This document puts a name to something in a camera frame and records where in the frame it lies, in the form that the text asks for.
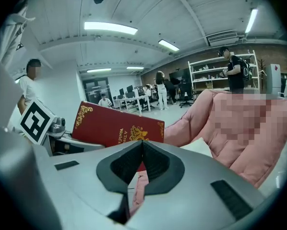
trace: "woman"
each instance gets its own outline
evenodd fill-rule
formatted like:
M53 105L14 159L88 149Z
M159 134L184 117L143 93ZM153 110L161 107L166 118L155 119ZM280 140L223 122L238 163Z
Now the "woman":
M172 99L173 104L176 105L177 104L177 102L176 102L176 87L168 79L165 79L165 87L169 92L169 95Z
M167 106L167 90L165 87L165 75L163 72L158 71L156 73L155 83L157 85L158 90L158 102L159 102L159 108L161 110L168 109Z

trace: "ceiling light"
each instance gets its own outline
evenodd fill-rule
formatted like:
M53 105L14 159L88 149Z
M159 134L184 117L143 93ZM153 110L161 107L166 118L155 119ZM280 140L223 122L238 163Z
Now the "ceiling light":
M127 67L126 69L142 70L144 67Z
M252 28L252 25L254 23L255 17L257 16L257 13L258 13L258 9L253 9L251 11L250 19L249 19L249 22L248 22L247 29L246 29L245 33L250 32L250 30Z
M104 69L94 69L94 70L88 70L87 73L90 73L90 72L97 72L97 71L110 71L111 68L104 68Z
M135 35L135 33L138 31L136 28L128 27L125 25L105 23L105 22L85 22L84 29L85 30L115 31L115 32L127 33L127 34L132 34L132 35Z
M160 45L165 46L167 48L170 48L173 51L179 51L179 48L175 47L174 45L170 44L169 42L166 42L165 40L161 40L158 42Z

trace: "desk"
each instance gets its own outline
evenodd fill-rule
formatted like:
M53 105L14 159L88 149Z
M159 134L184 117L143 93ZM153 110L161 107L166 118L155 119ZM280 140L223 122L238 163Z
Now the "desk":
M134 97L134 98L118 99L118 100L113 100L113 101L114 101L114 102L118 102L120 111L121 111L120 102L125 102L126 110L129 112L128 102L137 100L138 109L139 109L139 115L142 115L142 114L143 114L143 113L142 113L142 107L141 107L141 105L140 105L140 103L139 103L139 100L140 100L140 99L146 99L146 100L147 100L147 102L148 102L148 109L149 109L149 112L151 112L150 101L149 101L149 96L148 96L148 95L142 95L142 96L138 96L138 97Z

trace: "black slot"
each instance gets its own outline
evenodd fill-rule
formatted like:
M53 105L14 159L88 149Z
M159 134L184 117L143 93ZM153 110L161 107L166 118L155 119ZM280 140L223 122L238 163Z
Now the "black slot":
M236 220L240 220L252 212L252 208L224 180L213 182L211 186Z
M79 163L77 161L70 161L66 163L55 164L55 167L56 167L56 170L60 171L60 170L67 169L78 164Z

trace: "book cover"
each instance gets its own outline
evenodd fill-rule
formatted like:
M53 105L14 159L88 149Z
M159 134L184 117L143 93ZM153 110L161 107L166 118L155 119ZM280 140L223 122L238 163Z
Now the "book cover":
M105 147L133 140L164 142L164 125L164 121L81 102L72 137Z

